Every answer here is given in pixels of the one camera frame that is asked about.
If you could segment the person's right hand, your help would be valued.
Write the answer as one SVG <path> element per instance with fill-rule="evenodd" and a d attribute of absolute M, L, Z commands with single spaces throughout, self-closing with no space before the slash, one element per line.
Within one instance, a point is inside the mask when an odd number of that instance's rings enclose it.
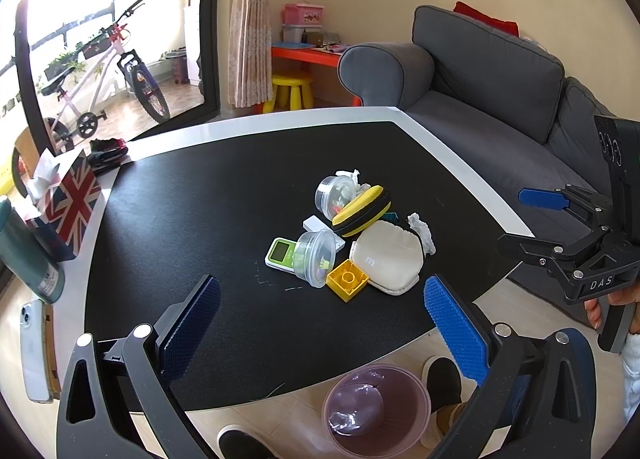
<path fill-rule="evenodd" d="M 640 314 L 639 314 L 639 302 L 640 302 L 640 285 L 635 283 L 624 289 L 620 289 L 608 294 L 608 304 L 611 306 L 634 306 L 634 318 L 632 318 L 629 333 L 631 335 L 638 335 L 640 332 Z M 602 309 L 599 302 L 596 299 L 585 301 L 584 307 L 587 313 L 587 318 L 593 329 L 599 329 L 602 325 Z"/>

